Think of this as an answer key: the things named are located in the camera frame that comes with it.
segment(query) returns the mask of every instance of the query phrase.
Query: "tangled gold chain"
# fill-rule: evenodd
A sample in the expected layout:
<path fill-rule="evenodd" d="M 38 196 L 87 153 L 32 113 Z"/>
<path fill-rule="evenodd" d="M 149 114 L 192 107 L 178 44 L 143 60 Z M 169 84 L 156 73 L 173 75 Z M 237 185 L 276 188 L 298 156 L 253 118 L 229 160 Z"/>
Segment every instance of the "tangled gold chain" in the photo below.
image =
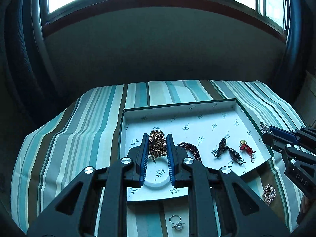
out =
<path fill-rule="evenodd" d="M 155 159 L 165 155 L 165 134 L 161 130 L 152 130 L 149 135 L 149 157 L 155 162 Z"/>

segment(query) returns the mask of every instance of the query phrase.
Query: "wall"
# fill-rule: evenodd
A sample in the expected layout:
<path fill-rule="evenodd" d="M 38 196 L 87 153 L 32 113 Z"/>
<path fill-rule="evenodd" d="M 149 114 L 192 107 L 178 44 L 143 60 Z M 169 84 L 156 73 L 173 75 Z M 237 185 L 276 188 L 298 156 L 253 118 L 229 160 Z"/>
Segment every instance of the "wall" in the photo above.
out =
<path fill-rule="evenodd" d="M 20 112 L 5 84 L 0 64 L 0 202 L 11 214 L 11 179 L 24 138 L 35 126 Z"/>
<path fill-rule="evenodd" d="M 105 13 L 45 43 L 72 100 L 93 87 L 140 81 L 268 82 L 285 50 L 275 37 L 236 19 L 172 7 Z"/>
<path fill-rule="evenodd" d="M 308 61 L 308 71 L 316 76 L 316 12 L 314 15 L 314 38 L 311 55 Z"/>

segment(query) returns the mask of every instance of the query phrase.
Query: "teal striped fabric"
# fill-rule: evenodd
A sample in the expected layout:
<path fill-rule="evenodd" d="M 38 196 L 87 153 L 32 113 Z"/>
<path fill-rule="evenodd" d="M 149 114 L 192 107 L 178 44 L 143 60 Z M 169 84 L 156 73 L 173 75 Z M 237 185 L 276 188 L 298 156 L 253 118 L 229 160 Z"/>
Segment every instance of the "teal striped fabric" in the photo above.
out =
<path fill-rule="evenodd" d="M 95 88 L 25 138 L 12 177 L 14 221 L 26 232 L 83 168 L 108 167 L 117 160 L 124 108 L 229 98 L 238 98 L 258 125 L 262 121 L 285 130 L 304 125 L 287 102 L 258 81 L 155 81 Z M 281 155 L 275 153 L 243 179 L 259 196 L 266 184 L 274 186 L 277 196 L 270 207 L 293 231 L 302 193 L 284 170 Z M 173 214 L 181 215 L 185 223 L 181 231 L 171 229 L 169 217 Z M 128 236 L 188 236 L 188 217 L 187 197 L 129 203 Z"/>

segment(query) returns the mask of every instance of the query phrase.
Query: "pearl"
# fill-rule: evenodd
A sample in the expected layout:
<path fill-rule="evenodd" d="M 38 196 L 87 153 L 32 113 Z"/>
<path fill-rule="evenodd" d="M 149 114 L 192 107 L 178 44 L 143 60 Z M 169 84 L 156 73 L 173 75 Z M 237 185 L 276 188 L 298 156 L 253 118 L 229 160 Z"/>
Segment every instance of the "pearl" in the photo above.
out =
<path fill-rule="evenodd" d="M 175 229 L 176 229 L 176 230 L 181 230 L 182 227 L 183 227 L 183 225 L 176 225 Z"/>

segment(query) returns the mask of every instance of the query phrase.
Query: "screw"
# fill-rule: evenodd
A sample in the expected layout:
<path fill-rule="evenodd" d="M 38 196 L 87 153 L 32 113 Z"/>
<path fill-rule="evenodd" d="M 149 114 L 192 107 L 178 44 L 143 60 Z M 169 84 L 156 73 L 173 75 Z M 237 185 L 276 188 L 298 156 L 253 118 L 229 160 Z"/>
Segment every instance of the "screw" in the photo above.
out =
<path fill-rule="evenodd" d="M 185 159 L 184 159 L 184 163 L 186 163 L 186 164 L 192 164 L 192 163 L 193 163 L 193 159 L 192 159 L 192 158 L 185 158 Z"/>
<path fill-rule="evenodd" d="M 125 157 L 125 158 L 122 158 L 122 159 L 121 159 L 121 162 L 122 162 L 123 164 L 129 164 L 131 161 L 132 161 L 132 160 L 131 160 L 130 158 L 128 158 L 128 157 Z"/>
<path fill-rule="evenodd" d="M 223 172 L 224 174 L 229 174 L 230 171 L 231 171 L 231 170 L 230 170 L 229 167 L 227 167 L 227 166 L 222 167 L 222 172 Z"/>
<path fill-rule="evenodd" d="M 93 169 L 93 167 L 91 167 L 91 166 L 88 166 L 88 167 L 86 167 L 86 168 L 84 169 L 84 172 L 85 172 L 86 174 L 91 174 L 93 171 L 94 171 L 94 169 Z"/>

